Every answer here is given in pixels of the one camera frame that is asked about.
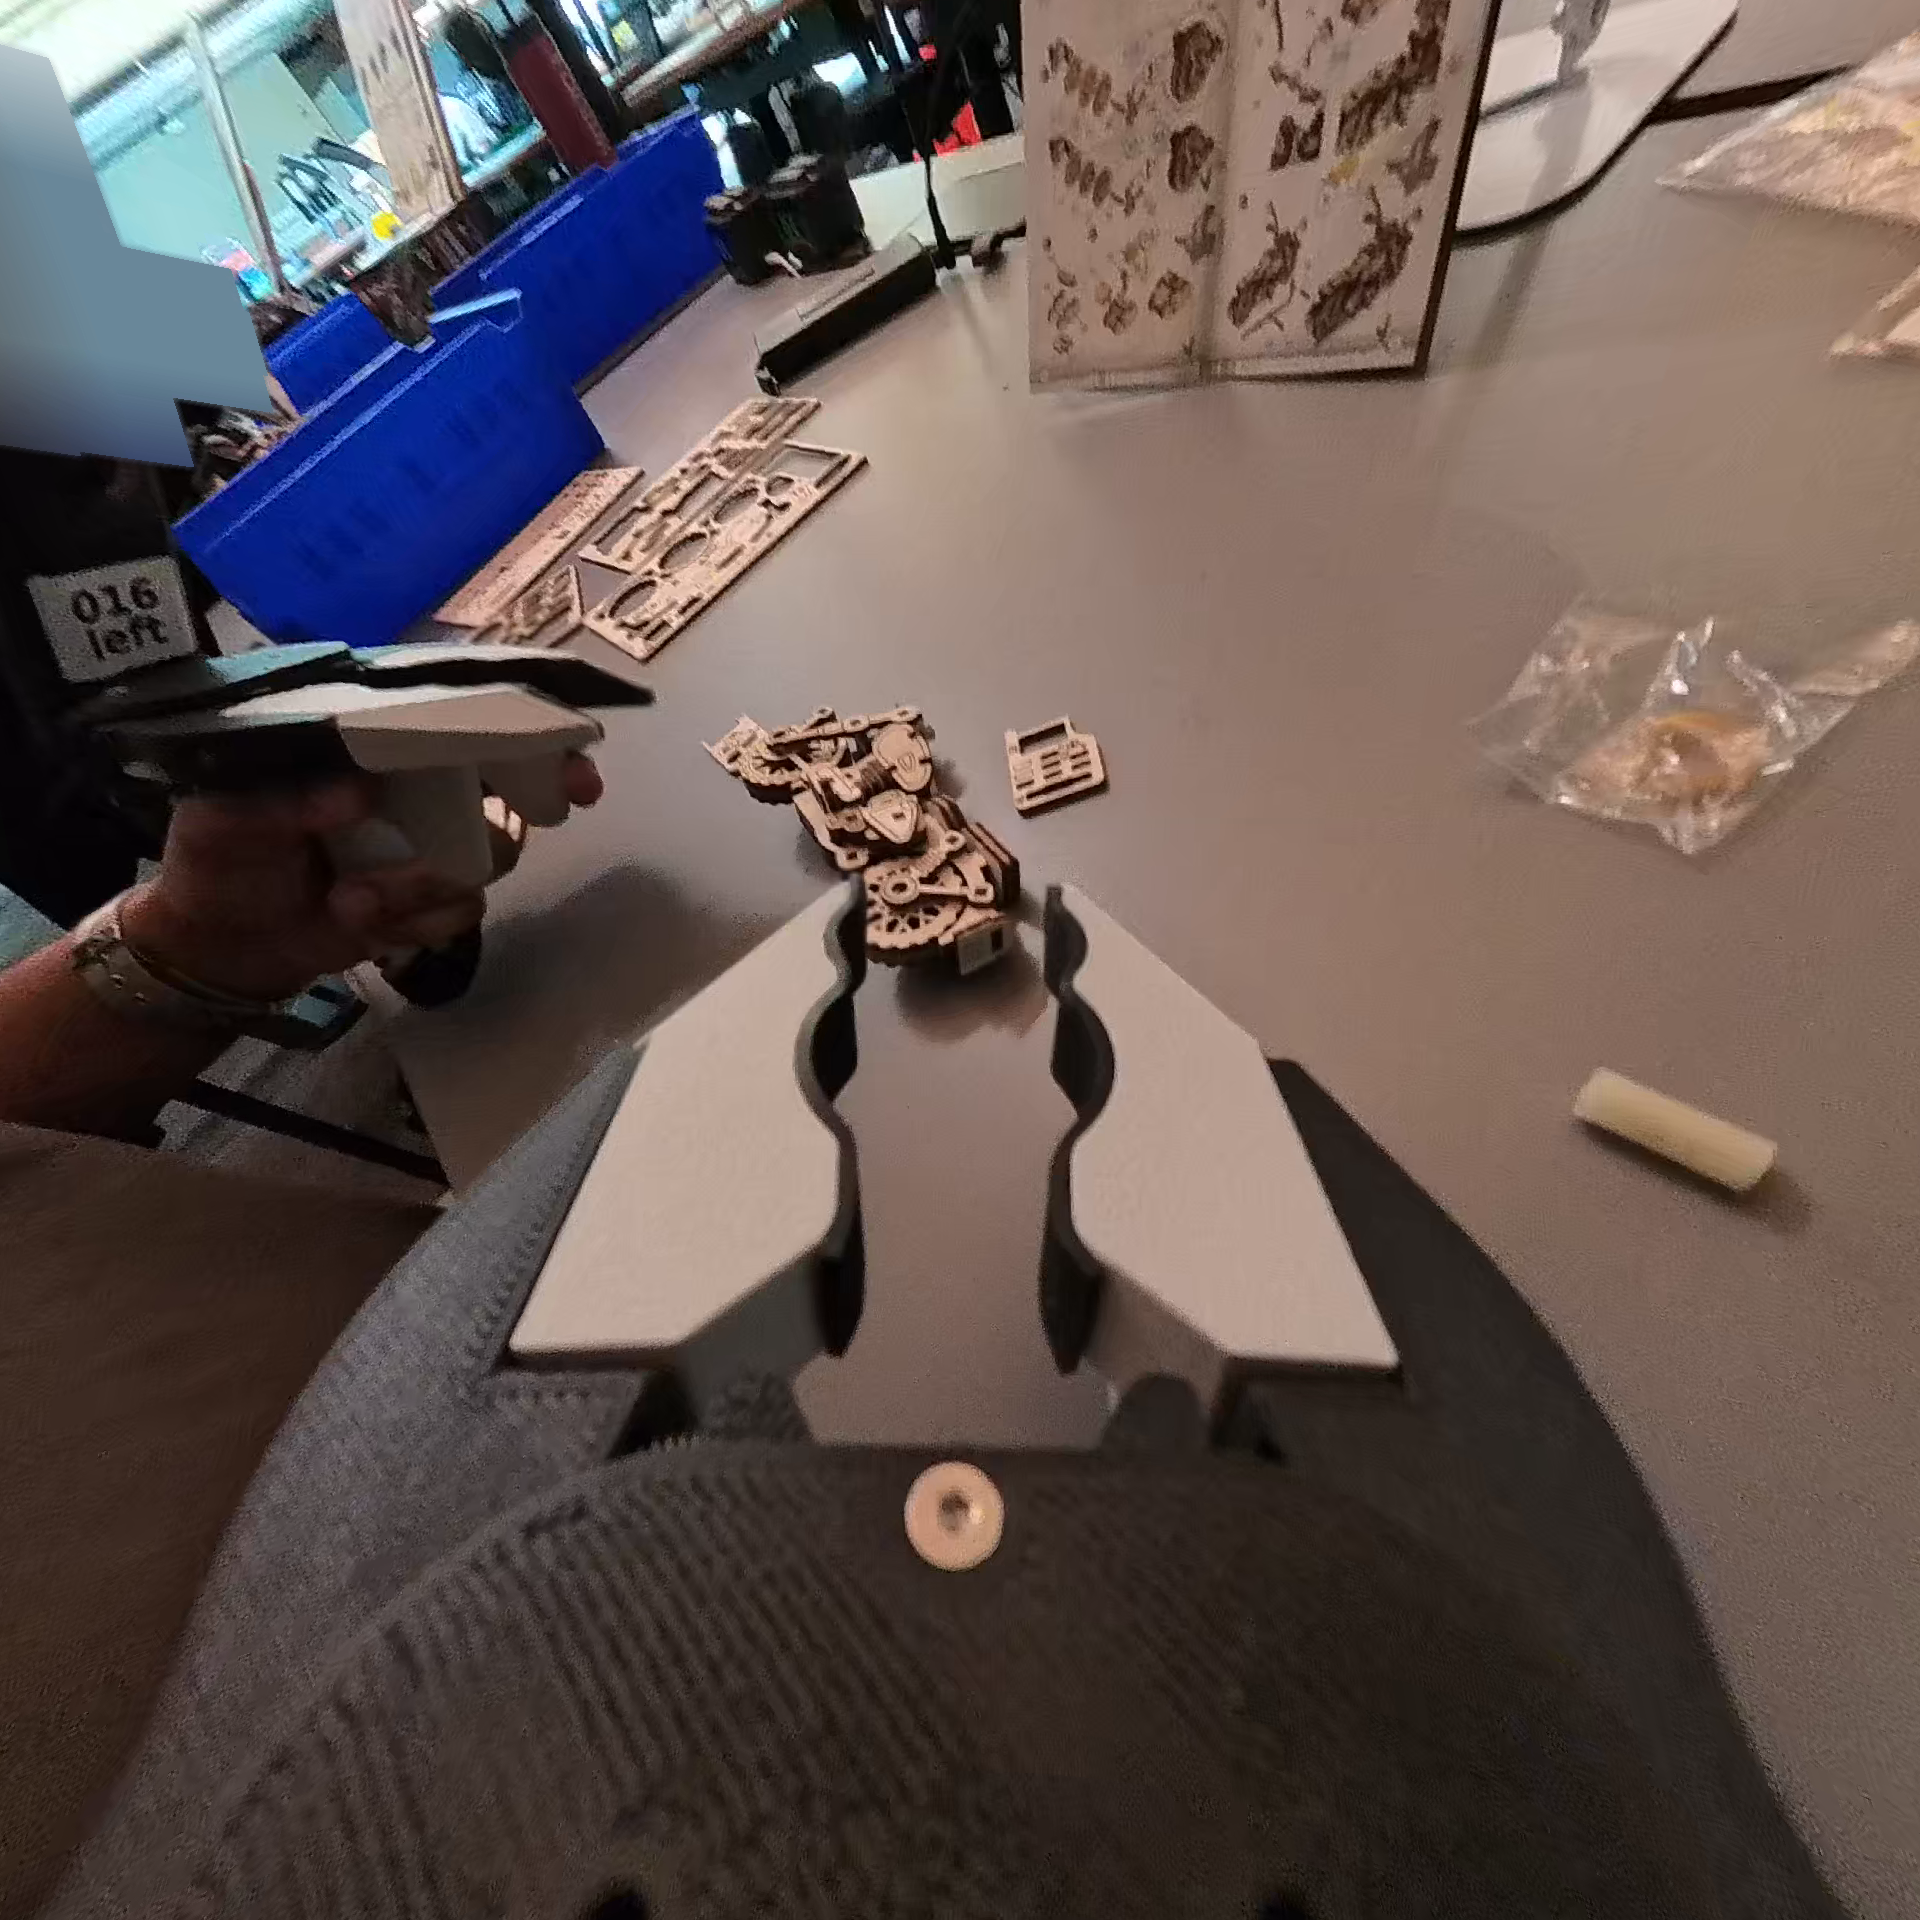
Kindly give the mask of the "white curved board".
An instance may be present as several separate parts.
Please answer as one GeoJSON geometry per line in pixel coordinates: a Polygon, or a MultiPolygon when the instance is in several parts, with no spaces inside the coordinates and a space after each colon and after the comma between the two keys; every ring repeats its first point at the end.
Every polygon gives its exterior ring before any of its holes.
{"type": "Polygon", "coordinates": [[[1736,4],[1555,4],[1546,26],[1500,30],[1457,227],[1516,227],[1576,200],[1735,20],[1736,4]]]}

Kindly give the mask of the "wooden motorcycle model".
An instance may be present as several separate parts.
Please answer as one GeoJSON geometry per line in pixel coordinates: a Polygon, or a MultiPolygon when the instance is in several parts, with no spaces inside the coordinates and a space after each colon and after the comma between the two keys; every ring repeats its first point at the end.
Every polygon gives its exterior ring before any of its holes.
{"type": "Polygon", "coordinates": [[[862,886],[869,959],[977,976],[1016,947],[1018,859],[946,792],[922,708],[737,714],[704,752],[862,886]]]}

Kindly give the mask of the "wooden sheet with round cutouts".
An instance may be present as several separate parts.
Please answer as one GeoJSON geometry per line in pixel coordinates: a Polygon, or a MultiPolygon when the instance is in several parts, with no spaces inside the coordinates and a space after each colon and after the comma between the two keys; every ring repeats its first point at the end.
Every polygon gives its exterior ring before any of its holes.
{"type": "Polygon", "coordinates": [[[864,466],[805,440],[690,455],[581,548],[610,577],[581,626],[630,660],[659,657],[864,466]]]}

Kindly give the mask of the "large clear plastic bag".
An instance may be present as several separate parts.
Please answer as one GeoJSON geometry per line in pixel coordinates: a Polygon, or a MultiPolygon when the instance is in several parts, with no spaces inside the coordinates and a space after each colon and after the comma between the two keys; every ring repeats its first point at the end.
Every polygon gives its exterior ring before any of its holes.
{"type": "Polygon", "coordinates": [[[1661,187],[1917,227],[1917,34],[1715,139],[1661,187]]]}

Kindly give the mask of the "grey desk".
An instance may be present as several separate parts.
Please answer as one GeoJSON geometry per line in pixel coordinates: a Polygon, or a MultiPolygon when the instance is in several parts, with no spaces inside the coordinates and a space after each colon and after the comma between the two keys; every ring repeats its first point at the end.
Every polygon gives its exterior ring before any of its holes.
{"type": "Polygon", "coordinates": [[[606,805],[396,1049],[466,1181],[815,889],[736,714],[922,703],[1036,891],[1073,878],[1304,1061],[1551,1321],[1866,1906],[1917,1873],[1917,687],[1715,859],[1506,791],[1468,718],[1564,604],[1917,617],[1917,383],[1835,333],[1917,243],[1672,191],[1657,132],[1454,255],[1415,383],[1029,393],[1023,258],[821,377],[851,486],[652,662],[606,805]],[[1023,821],[1004,734],[1107,791],[1023,821]],[[1592,1069],[1780,1147],[1752,1191],[1588,1129],[1592,1069]]]}

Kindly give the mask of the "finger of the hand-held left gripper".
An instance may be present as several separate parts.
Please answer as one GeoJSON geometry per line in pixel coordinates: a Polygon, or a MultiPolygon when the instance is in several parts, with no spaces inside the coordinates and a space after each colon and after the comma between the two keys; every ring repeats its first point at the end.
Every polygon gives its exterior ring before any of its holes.
{"type": "Polygon", "coordinates": [[[307,687],[525,687],[567,708],[645,708],[652,690],[626,674],[558,651],[517,642],[428,639],[408,645],[284,642],[209,660],[192,674],[192,698],[233,704],[307,687]]]}
{"type": "Polygon", "coordinates": [[[532,825],[567,814],[564,757],[603,740],[590,711],[530,687],[304,687],[233,708],[106,729],[119,760],[174,791],[267,792],[373,779],[373,817],[327,831],[335,871],[420,862],[456,889],[496,875],[488,796],[532,825]]]}

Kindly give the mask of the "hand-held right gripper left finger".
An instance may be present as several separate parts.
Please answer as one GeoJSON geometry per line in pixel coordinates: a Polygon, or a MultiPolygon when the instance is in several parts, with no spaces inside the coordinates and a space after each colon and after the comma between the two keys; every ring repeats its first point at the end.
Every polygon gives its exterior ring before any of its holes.
{"type": "Polygon", "coordinates": [[[690,1403],[851,1345],[864,1305],[864,895],[839,883],[635,1040],[525,1305],[522,1368],[643,1368],[690,1403]]]}

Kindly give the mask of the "clear bag of rubber bands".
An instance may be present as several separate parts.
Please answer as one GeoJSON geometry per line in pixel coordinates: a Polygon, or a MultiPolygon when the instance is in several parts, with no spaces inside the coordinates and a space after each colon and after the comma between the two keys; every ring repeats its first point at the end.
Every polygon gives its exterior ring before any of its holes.
{"type": "Polygon", "coordinates": [[[1749,637],[1573,600],[1468,734],[1536,799],[1708,854],[1910,674],[1910,617],[1749,637]]]}

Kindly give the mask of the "small slotted wooden part frame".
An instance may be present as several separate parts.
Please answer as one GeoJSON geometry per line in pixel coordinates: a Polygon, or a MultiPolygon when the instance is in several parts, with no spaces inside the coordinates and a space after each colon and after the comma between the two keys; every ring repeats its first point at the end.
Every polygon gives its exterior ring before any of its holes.
{"type": "Polygon", "coordinates": [[[1011,802],[1023,821],[1107,791],[1100,740],[1067,714],[1004,734],[1011,802]]]}

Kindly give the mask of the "instruction booklet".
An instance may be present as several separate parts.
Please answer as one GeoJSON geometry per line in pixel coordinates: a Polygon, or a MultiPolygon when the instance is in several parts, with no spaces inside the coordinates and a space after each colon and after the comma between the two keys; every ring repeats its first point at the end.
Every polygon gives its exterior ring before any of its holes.
{"type": "Polygon", "coordinates": [[[1425,373],[1497,4],[1023,4],[1029,380],[1425,373]]]}

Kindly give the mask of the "small wooden part sheet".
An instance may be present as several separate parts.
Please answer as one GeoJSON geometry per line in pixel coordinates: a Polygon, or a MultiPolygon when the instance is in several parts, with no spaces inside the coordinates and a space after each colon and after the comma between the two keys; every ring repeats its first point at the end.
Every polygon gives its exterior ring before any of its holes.
{"type": "Polygon", "coordinates": [[[581,572],[576,562],[564,562],[525,586],[505,612],[479,631],[476,642],[550,651],[571,637],[581,621],[581,572]]]}

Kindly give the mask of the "black long box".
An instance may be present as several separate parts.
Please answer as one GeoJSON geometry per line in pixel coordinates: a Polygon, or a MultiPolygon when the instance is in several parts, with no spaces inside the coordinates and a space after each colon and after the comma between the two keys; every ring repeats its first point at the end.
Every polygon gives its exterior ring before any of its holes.
{"type": "Polygon", "coordinates": [[[785,396],[799,377],[869,341],[881,323],[935,294],[938,277],[938,255],[915,235],[900,235],[859,267],[841,270],[825,292],[811,294],[771,328],[759,331],[759,393],[785,396]]]}

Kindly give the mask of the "white wax stick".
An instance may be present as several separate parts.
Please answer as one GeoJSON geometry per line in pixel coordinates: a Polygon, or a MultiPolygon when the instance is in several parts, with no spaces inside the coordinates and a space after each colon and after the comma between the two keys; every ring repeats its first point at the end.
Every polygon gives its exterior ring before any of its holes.
{"type": "Polygon", "coordinates": [[[1613,1069],[1592,1069],[1588,1074],[1572,1099],[1572,1118],[1588,1129],[1736,1194],[1752,1191],[1780,1162],[1772,1138],[1665,1091],[1653,1091],[1613,1069]]]}

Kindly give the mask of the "blue plastic bin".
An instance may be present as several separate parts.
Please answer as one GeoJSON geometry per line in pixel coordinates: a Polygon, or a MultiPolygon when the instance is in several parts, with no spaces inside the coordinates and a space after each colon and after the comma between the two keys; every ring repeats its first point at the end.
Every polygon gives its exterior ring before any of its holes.
{"type": "Polygon", "coordinates": [[[267,369],[311,412],[390,348],[402,367],[455,357],[452,393],[517,373],[581,387],[718,275],[704,201],[723,162],[697,111],[630,133],[610,168],[501,220],[488,200],[406,235],[351,286],[267,345],[267,369]]]}
{"type": "Polygon", "coordinates": [[[177,520],[263,637],[384,645],[589,469],[603,440],[517,292],[392,343],[177,520]]]}

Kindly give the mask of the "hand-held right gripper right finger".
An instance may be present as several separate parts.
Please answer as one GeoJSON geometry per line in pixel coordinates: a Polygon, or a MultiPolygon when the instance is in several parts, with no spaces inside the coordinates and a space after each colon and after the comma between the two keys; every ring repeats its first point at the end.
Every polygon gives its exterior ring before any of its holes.
{"type": "Polygon", "coordinates": [[[1087,891],[1045,891],[1048,1069],[1067,1099],[1039,1310],[1062,1374],[1390,1382],[1401,1351],[1260,1040],[1087,891]]]}

